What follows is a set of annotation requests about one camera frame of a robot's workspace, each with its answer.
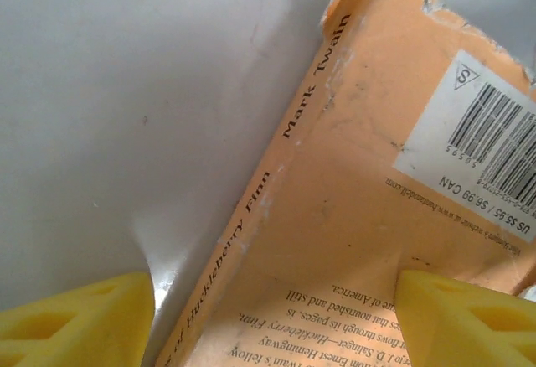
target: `white sticker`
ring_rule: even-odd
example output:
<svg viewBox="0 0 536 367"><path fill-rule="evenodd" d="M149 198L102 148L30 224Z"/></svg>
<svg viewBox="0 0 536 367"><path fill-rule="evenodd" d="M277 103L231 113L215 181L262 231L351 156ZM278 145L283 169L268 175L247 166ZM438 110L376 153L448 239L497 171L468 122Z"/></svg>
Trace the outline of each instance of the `white sticker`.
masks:
<svg viewBox="0 0 536 367"><path fill-rule="evenodd" d="M394 167L525 241L536 235L536 104L465 51Z"/></svg>

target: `white surface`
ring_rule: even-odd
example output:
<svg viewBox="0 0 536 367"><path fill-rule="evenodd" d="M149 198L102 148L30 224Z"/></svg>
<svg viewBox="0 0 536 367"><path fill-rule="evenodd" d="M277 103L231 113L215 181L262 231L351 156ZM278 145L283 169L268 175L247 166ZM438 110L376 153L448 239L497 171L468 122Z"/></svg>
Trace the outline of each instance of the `white surface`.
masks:
<svg viewBox="0 0 536 367"><path fill-rule="evenodd" d="M0 308L150 268L150 359L328 0L0 0ZM528 64L536 0L445 0Z"/></svg>
<svg viewBox="0 0 536 367"><path fill-rule="evenodd" d="M525 290L519 293L519 296L525 300L536 302L536 286L527 287Z"/></svg>

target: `book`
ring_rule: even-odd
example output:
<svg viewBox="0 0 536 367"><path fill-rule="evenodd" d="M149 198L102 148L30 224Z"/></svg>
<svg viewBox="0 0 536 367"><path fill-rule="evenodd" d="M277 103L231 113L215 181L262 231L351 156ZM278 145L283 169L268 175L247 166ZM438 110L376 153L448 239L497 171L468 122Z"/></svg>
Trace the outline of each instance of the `book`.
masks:
<svg viewBox="0 0 536 367"><path fill-rule="evenodd" d="M157 367L410 365L397 276L536 279L524 68L441 0L332 0Z"/></svg>

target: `damaged book corner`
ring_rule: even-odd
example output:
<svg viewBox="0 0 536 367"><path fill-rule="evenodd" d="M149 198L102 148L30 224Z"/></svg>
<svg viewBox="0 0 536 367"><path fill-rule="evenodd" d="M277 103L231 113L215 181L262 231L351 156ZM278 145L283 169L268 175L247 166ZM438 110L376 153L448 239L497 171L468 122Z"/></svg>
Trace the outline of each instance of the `damaged book corner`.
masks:
<svg viewBox="0 0 536 367"><path fill-rule="evenodd" d="M523 67L438 0L332 0L322 27L157 367L410 365L401 270L536 279Z"/></svg>

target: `yellow foam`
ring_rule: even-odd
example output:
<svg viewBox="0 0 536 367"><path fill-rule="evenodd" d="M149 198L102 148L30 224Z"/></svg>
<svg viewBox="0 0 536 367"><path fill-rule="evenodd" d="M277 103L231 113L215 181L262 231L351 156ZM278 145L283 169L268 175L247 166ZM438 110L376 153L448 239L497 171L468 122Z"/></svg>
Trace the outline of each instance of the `yellow foam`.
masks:
<svg viewBox="0 0 536 367"><path fill-rule="evenodd" d="M413 367L536 365L536 303L402 271L394 305Z"/></svg>
<svg viewBox="0 0 536 367"><path fill-rule="evenodd" d="M0 367L138 367L153 314L145 273L7 310L0 313Z"/></svg>

